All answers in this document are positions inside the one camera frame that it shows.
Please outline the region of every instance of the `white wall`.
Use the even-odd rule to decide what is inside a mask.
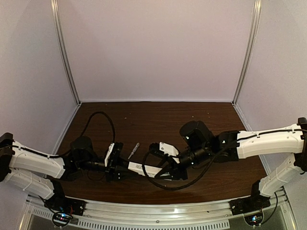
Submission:
[[[254,130],[307,117],[307,1],[264,0],[247,78],[238,105]],[[266,159],[274,170],[287,155]],[[307,177],[286,187],[299,229],[306,229]]]
[[[75,105],[49,0],[0,1],[0,135],[51,153]],[[0,229],[16,229],[26,193],[0,184]]]
[[[81,101],[232,101],[253,0],[59,1]]]

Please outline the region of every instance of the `white panel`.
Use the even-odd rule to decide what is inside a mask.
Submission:
[[[49,0],[0,0],[0,135],[51,153],[75,108]],[[16,229],[26,193],[0,184],[0,229]]]
[[[82,101],[232,101],[252,0],[66,0],[59,12]]]
[[[257,41],[238,105],[253,130],[307,117],[307,1],[262,1]],[[287,157],[266,156],[271,170]],[[286,187],[299,229],[307,226],[307,176]]]

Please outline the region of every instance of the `white plastic part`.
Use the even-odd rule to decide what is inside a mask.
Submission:
[[[65,164],[62,158],[52,159],[28,152],[21,148],[30,148],[20,144],[17,141],[14,142],[13,145],[18,146],[18,148],[13,147],[15,154],[12,156],[9,165],[11,168],[27,169],[33,172],[47,174],[49,176],[52,176],[53,178],[60,178],[65,172]]]
[[[109,162],[109,158],[110,158],[111,152],[113,150],[113,147],[114,147],[114,143],[111,143],[110,146],[109,146],[109,149],[108,149],[108,151],[106,153],[105,166],[107,166],[107,164]]]
[[[259,184],[260,195],[272,196],[281,186],[302,173],[303,170],[300,167],[294,166],[294,162],[294,154],[291,154],[275,171],[262,178]]]
[[[277,132],[270,134],[259,135],[259,133],[290,129],[290,132]],[[260,132],[246,132],[241,131],[237,135],[237,139],[257,135],[257,137],[241,140],[240,146],[237,147],[237,153],[239,159],[244,159],[251,156],[257,156],[261,154],[272,154],[272,153],[301,153],[303,150],[304,140],[301,139],[303,135],[302,131],[294,131],[294,129],[301,129],[301,126],[293,124],[288,127],[264,130]]]
[[[13,168],[10,168],[10,170],[12,172],[4,178],[4,182],[41,196],[43,199],[49,199],[54,195],[54,187],[50,180],[41,178],[27,170]]]
[[[164,142],[160,142],[159,144],[160,151],[164,152],[164,154],[168,154],[169,156],[178,156],[179,152],[178,150],[169,144],[166,144]],[[179,158],[173,158],[178,164],[180,163]]]
[[[138,173],[139,175],[145,176],[141,164],[129,162],[128,169]],[[154,177],[158,172],[160,172],[161,168],[145,165],[145,170],[149,177]]]

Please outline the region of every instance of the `screwdriver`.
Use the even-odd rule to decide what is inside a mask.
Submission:
[[[136,152],[136,150],[138,149],[139,146],[140,146],[140,144],[137,143],[136,146],[134,147],[134,149],[132,150],[132,152],[130,153],[130,156],[128,157],[128,160],[133,156],[133,154]]]

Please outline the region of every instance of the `dark brown wooden surface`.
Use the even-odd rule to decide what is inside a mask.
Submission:
[[[124,143],[123,158],[129,156],[137,142],[140,143],[131,158],[139,163],[153,142],[163,141],[183,150],[186,143],[179,135],[179,129],[190,120],[202,120],[215,135],[222,131],[244,129],[230,103],[83,103],[62,142],[59,154],[65,152],[80,135],[88,117],[95,111],[104,111],[112,118],[116,141]],[[92,139],[96,153],[103,156],[112,140],[107,119],[102,115],[95,116],[85,135]],[[179,186],[200,172],[189,169],[187,181],[158,182]],[[101,174],[92,172],[90,176],[99,179]],[[104,180],[93,182],[86,177],[86,172],[83,178],[74,182],[61,183],[67,196],[77,198],[130,204],[174,204],[246,196],[250,194],[251,185],[264,176],[266,173],[259,157],[251,157],[238,162],[214,163],[196,184],[179,191],[157,188],[141,176],[111,183]]]

